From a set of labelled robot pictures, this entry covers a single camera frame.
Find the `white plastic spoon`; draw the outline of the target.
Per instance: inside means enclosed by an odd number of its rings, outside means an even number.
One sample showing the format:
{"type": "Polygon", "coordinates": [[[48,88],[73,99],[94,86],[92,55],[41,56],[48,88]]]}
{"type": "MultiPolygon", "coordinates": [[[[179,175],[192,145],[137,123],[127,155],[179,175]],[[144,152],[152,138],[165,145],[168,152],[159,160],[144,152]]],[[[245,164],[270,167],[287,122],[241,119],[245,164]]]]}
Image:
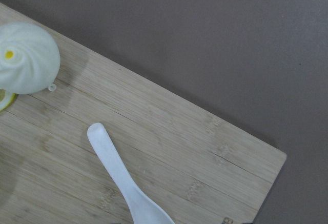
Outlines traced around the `white plastic spoon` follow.
{"type": "Polygon", "coordinates": [[[134,223],[174,222],[134,182],[103,124],[92,124],[87,129],[87,137],[99,160],[123,195],[134,223]]]}

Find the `bamboo cutting board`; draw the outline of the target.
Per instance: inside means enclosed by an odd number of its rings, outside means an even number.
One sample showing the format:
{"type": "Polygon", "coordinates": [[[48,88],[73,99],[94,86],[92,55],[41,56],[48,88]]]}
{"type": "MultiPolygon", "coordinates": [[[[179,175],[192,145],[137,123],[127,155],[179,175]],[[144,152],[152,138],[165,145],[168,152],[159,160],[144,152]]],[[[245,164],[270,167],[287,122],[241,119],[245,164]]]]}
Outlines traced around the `bamboo cutting board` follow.
{"type": "Polygon", "coordinates": [[[1,112],[1,223],[131,223],[87,139],[102,123],[139,187],[175,223],[250,223],[286,154],[51,30],[56,90],[1,112]]]}

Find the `white toy steamed bun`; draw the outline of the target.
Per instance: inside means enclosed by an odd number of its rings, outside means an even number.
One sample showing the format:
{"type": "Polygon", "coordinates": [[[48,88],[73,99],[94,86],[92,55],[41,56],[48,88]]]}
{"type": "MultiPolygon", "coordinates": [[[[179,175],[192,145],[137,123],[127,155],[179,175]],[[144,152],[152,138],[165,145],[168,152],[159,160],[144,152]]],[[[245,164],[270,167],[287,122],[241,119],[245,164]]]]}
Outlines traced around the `white toy steamed bun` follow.
{"type": "Polygon", "coordinates": [[[48,89],[59,67],[58,46],[45,29],[23,22],[1,26],[1,89],[16,94],[48,89]]]}

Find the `upper lemon slice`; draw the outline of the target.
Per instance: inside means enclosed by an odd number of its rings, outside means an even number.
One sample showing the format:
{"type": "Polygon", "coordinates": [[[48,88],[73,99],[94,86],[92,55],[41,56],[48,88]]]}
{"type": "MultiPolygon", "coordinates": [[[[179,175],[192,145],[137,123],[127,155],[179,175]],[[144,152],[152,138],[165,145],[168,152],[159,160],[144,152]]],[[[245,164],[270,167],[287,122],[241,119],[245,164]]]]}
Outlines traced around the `upper lemon slice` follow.
{"type": "Polygon", "coordinates": [[[15,93],[1,89],[0,111],[6,109],[16,98],[15,93]]]}

